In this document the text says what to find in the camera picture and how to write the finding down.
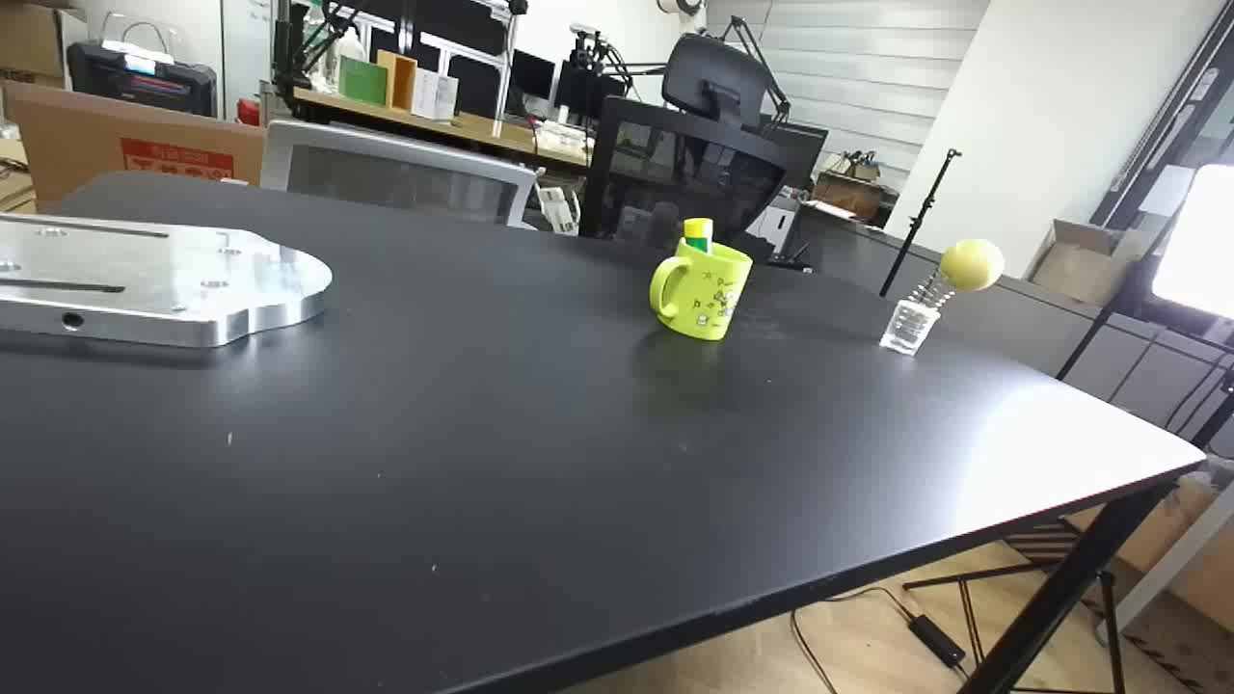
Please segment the yellow object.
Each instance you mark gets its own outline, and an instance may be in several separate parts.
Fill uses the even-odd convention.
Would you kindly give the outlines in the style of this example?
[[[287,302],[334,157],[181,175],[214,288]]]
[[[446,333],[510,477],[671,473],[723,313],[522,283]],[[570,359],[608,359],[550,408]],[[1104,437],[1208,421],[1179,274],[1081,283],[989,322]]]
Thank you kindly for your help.
[[[715,221],[710,216],[685,216],[683,221],[683,243],[696,251],[710,251],[715,246]]]

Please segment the yellow-green plastic mug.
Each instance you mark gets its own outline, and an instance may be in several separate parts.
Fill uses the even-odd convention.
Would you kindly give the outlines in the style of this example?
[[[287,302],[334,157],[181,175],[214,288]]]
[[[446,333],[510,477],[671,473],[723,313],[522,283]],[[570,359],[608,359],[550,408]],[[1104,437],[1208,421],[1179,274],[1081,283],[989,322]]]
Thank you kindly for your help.
[[[750,274],[752,257],[737,246],[715,243],[710,251],[698,251],[683,243],[653,271],[649,306],[674,334],[723,342]]]

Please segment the black office chair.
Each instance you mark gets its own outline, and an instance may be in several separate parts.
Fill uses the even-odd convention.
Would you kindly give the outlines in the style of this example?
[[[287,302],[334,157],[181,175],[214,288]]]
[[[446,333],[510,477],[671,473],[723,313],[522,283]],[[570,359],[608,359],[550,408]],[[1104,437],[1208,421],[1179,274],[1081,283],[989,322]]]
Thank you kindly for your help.
[[[627,95],[602,104],[579,234],[663,256],[685,216],[710,216],[723,243],[798,268],[792,241],[759,216],[792,214],[782,192],[809,185],[824,130],[769,117],[769,68],[710,34],[671,47],[661,93],[663,110]]]

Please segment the wooden desk with items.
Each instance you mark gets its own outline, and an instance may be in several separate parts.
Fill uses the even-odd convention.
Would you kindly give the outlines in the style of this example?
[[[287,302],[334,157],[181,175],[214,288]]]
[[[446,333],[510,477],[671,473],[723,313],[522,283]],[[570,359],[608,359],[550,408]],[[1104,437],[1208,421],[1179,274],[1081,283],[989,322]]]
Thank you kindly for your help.
[[[453,121],[424,121],[402,110],[365,104],[365,102],[315,93],[315,89],[296,89],[293,104],[303,121],[321,121],[321,124],[364,124],[364,129],[441,139],[453,145],[478,145],[489,154],[527,157],[527,161],[566,165],[566,171],[590,165],[588,154],[539,145],[534,129],[510,124],[510,121],[485,121],[472,111],[458,111]]]

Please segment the yellow ball on stick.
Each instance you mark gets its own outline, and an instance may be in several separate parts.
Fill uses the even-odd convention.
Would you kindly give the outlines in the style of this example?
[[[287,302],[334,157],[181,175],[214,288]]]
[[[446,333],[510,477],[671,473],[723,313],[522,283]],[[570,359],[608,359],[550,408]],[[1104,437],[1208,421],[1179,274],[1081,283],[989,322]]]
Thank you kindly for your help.
[[[956,295],[982,295],[1004,278],[1004,251],[989,241],[956,241],[941,256],[941,283]]]

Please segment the grey framed panel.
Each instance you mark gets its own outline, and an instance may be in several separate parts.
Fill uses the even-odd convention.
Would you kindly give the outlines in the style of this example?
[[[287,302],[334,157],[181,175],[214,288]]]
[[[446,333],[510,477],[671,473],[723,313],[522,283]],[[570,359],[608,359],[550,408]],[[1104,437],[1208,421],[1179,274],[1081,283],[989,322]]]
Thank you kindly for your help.
[[[364,129],[270,121],[264,189],[522,228],[527,165]]]

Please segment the black thin pole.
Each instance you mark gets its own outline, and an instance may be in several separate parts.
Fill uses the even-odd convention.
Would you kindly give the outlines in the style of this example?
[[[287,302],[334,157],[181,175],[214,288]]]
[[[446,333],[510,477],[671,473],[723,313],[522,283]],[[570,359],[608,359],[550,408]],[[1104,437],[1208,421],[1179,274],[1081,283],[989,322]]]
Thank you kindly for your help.
[[[923,228],[926,228],[926,221],[931,221],[931,214],[932,214],[932,203],[936,203],[936,192],[941,192],[941,185],[945,185],[945,179],[950,179],[950,171],[951,171],[956,157],[964,157],[964,151],[960,151],[960,145],[950,145],[945,157],[941,157],[941,165],[936,165],[936,175],[932,175],[932,183],[931,183],[931,189],[926,189],[926,197],[923,197],[923,203],[919,203],[919,214],[909,216],[909,228],[908,228],[899,251],[893,251],[882,283],[879,283],[879,298],[887,298],[890,287],[899,283],[902,261],[908,261],[909,246],[919,243],[919,234],[923,234]]]

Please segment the black table leg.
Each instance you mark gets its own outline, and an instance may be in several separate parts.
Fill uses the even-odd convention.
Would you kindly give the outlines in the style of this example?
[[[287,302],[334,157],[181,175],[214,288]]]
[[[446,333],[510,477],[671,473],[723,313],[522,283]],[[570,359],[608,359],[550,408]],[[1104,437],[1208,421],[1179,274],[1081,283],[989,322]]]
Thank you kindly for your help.
[[[999,635],[991,654],[973,670],[960,694],[1010,694],[1063,618],[1081,607],[1082,591],[1108,571],[1120,549],[1140,528],[1140,521],[1169,492],[1169,482],[1133,490],[1104,507],[1067,561],[1044,579],[1027,608]]]

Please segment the bright studio light panel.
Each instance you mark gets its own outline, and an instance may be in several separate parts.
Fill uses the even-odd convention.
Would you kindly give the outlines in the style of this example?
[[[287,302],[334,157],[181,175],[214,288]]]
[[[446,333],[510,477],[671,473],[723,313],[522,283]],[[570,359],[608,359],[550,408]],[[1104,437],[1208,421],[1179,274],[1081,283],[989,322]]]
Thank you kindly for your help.
[[[1234,165],[1202,165],[1153,274],[1161,302],[1234,322]]]

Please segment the black case on box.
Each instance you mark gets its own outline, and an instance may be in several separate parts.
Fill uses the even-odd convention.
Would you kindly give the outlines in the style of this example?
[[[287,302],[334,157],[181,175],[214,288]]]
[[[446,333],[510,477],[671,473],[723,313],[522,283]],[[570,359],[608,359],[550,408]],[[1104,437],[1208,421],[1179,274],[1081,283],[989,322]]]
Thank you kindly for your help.
[[[216,75],[203,67],[140,57],[135,52],[120,52],[112,41],[72,41],[64,62],[79,93],[194,117],[216,111]]]

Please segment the brown cardboard box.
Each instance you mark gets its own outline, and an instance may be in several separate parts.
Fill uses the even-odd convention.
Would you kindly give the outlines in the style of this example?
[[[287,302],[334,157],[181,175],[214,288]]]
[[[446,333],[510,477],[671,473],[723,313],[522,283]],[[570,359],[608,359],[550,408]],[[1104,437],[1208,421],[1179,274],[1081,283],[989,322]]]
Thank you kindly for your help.
[[[19,81],[5,85],[5,110],[19,129],[43,214],[115,171],[247,185],[264,179],[266,130],[249,124]]]

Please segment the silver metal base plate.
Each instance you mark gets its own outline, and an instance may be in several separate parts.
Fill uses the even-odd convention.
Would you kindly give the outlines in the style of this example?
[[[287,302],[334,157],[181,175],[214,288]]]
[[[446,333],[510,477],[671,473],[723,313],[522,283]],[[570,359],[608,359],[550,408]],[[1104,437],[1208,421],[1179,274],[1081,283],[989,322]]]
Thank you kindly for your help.
[[[214,350],[303,325],[332,268],[247,228],[0,216],[0,327]]]

